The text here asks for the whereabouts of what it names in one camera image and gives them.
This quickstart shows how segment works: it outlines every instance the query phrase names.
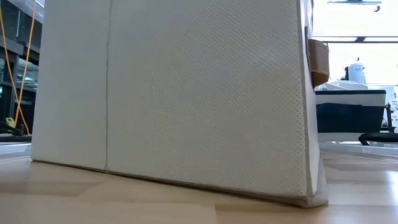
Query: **yellow cable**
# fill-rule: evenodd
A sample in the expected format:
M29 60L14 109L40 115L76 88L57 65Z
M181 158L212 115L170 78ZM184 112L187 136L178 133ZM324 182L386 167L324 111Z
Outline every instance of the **yellow cable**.
M3 23L3 20L2 20L2 10L1 10L1 7L0 7L0 24L1 24L1 31L2 31L2 36L3 36L2 39L3 39L3 44L4 44L4 51L5 51L5 53L6 53L6 62L7 62L7 67L8 67L8 74L10 75L12 88L14 89L14 93L15 93L15 97L16 97L16 99L17 99L17 102L20 103L20 101L19 101L19 99L18 99L17 88L16 88L15 83L14 83L14 78L12 77L11 66L10 66L10 60L9 60L9 57L8 57L7 43L6 43L6 33L5 33L5 31L4 31L4 23ZM22 109L19 108L18 111L21 112L21 117L22 117L22 120L23 120L24 125L25 125L25 127L26 127L27 133L30 134L30 132L29 132L29 127L28 127L28 125L26 124L24 114L22 113Z
M33 13L32 13L32 25L30 27L30 34L29 34L29 43L27 46L27 52L26 52L26 63L25 63L25 70L24 70L24 75L22 76L22 84L21 84L21 90L19 92L19 100L18 100L18 108L17 108L17 114L15 115L15 124L18 123L18 116L19 116L19 110L21 110L21 101L22 101L22 92L24 91L24 83L25 83L25 77L26 77L26 72L27 72L27 65L29 63L29 54L30 54L30 45L32 44L32 34L33 34L33 28L35 26L35 14L36 14L36 0L33 0Z

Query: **light wood floor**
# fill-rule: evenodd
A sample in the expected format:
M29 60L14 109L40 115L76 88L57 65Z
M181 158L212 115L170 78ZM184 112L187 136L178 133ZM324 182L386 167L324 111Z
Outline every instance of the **light wood floor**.
M17 159L0 162L0 223L398 223L398 165L324 155L328 207L301 209Z

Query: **orange cable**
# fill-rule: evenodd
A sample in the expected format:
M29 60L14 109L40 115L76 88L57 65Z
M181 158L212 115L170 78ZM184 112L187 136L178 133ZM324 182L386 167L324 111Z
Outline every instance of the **orange cable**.
M4 31L4 23L3 23L3 20L2 20L2 10L1 10L1 7L0 7L0 24L1 24L1 31L2 31L2 35L3 35L2 39L3 39L3 44L4 44L4 51L5 51L5 53L6 53L6 62L7 62L8 74L10 75L11 84L12 84L12 88L14 89L14 93L15 93L16 100L17 100L18 103L20 103L20 102L19 102L19 99L18 99L17 88L16 88L15 83L14 83L14 78L12 77L11 66L10 66L10 60L9 60L9 57L8 57L7 43L6 43L6 33L5 33L5 31ZM22 113L22 109L19 108L19 111L21 111L21 117L22 117L22 120L23 120L24 125L25 125L25 127L26 127L26 131L27 131L28 134L30 134L30 132L29 132L29 127L28 127L28 125L26 124L24 114Z
M21 90L19 92L17 114L15 115L15 124L18 123L19 110L21 110L22 92L24 91L24 83L25 83L25 77L26 77L26 72L27 72L27 65L29 63L30 45L32 44L33 28L35 26L36 1L33 0L33 2L34 3L33 3L33 13L32 13L32 25L30 27L29 43L27 46L27 53L26 53L25 70L24 70L24 75L22 76Z

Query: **white container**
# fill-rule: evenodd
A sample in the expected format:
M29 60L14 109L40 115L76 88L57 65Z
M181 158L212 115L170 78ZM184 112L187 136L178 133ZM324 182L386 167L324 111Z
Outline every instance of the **white container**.
M366 77L363 70L365 67L361 63L354 63L348 67L348 76L350 81L360 84L366 84Z

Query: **wooden floor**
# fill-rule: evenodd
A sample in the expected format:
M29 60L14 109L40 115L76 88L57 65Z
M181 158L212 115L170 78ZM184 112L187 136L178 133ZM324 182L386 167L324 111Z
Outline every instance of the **wooden floor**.
M330 205L301 209L16 159L0 223L398 223L398 164L325 154Z

